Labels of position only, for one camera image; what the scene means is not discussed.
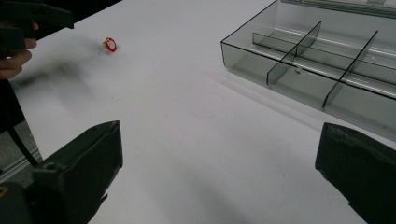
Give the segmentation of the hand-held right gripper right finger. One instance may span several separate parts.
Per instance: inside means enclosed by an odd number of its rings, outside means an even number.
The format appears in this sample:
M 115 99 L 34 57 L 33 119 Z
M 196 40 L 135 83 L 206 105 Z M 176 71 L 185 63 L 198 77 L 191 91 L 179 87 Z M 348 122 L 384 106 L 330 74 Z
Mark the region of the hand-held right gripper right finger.
M 396 224 L 396 150 L 326 122 L 315 168 L 367 224 Z

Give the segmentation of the small red ring toy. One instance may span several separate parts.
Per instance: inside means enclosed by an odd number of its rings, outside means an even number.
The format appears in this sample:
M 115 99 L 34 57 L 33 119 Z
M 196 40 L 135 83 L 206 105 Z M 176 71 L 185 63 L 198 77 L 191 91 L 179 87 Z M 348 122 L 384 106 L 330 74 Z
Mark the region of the small red ring toy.
M 115 52 L 118 48 L 115 40 L 112 37 L 107 37 L 103 42 L 103 45 L 110 52 Z

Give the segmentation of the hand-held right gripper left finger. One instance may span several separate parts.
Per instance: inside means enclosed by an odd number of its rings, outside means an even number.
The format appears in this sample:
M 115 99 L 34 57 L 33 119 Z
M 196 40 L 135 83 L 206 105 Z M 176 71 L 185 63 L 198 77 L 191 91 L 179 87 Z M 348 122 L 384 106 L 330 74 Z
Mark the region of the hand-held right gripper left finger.
M 119 121 L 80 134 L 33 169 L 34 224 L 88 224 L 122 165 Z

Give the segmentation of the clear grey divided organizer box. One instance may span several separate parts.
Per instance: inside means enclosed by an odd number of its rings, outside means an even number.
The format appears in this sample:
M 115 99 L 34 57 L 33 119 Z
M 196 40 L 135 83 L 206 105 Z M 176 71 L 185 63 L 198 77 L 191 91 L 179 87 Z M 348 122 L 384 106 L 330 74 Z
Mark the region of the clear grey divided organizer box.
M 238 76 L 396 141 L 396 0 L 273 0 L 221 50 Z

